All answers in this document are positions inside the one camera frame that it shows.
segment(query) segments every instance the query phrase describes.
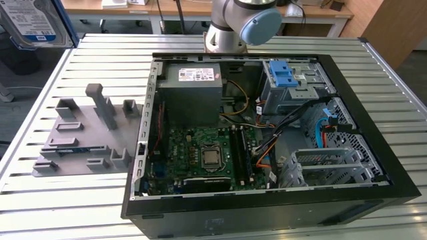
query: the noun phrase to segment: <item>motherboard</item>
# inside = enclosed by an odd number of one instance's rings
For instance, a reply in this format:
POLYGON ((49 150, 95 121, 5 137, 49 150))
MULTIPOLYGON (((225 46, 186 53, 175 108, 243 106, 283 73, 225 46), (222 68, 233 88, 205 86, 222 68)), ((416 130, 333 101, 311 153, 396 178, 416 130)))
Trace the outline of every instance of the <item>motherboard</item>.
POLYGON ((189 183, 195 186, 190 190, 193 193, 206 192, 209 188, 227 188, 227 191, 265 189, 265 172, 253 172, 251 157, 246 158, 245 151, 239 151, 247 148, 250 152, 257 144, 251 128, 173 128, 167 161, 155 162, 153 166, 161 192, 151 194, 182 194, 189 183), (237 145, 233 138, 245 139, 245 146, 237 145))

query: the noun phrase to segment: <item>green motherboard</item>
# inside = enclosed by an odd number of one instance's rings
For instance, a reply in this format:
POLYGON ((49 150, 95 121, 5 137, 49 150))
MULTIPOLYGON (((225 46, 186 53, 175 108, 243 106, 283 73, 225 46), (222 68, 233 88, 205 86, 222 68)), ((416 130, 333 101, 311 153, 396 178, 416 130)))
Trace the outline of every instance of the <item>green motherboard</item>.
MULTIPOLYGON (((169 151, 165 179, 157 182, 158 194, 179 194, 178 182, 189 178, 231 178, 230 191, 265 189, 262 170, 253 173, 253 182, 235 180, 233 144, 229 128, 173 128, 169 135, 169 151)), ((245 129, 249 150, 257 146, 255 131, 245 129)))

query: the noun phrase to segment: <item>power supply label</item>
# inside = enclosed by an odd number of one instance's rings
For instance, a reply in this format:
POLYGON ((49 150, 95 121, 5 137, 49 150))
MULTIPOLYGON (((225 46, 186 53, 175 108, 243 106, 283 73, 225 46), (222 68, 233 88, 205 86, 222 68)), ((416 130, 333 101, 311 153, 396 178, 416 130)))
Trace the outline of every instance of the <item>power supply label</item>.
POLYGON ((35 0, 0 0, 19 33, 33 41, 53 41, 57 33, 47 15, 35 6, 35 0))
POLYGON ((179 81, 215 81, 214 68, 182 68, 179 81))

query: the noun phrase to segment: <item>blue drive bay latch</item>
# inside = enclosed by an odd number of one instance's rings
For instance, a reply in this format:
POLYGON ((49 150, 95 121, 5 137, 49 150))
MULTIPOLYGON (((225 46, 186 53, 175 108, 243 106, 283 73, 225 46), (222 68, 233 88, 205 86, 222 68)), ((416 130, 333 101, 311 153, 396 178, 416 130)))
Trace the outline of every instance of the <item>blue drive bay latch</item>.
POLYGON ((286 61, 270 61, 270 71, 275 79, 277 87, 299 86, 299 82, 294 79, 293 69, 286 61))

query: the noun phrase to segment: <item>slatted aluminum table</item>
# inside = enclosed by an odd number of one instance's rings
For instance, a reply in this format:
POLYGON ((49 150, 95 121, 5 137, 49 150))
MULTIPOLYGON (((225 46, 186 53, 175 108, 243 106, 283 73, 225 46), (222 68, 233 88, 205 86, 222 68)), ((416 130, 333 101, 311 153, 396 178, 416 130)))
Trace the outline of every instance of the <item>slatted aluminum table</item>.
MULTIPOLYGON (((203 239, 427 239, 427 109, 369 43, 354 38, 275 37, 251 53, 329 54, 424 196, 347 225, 247 232, 203 239)), ((203 52, 202 36, 87 34, 67 50, 0 161, 0 239, 146 239, 121 218, 127 174, 35 178, 33 166, 62 97, 94 104, 101 83, 114 104, 145 103, 154 52, 203 52)))

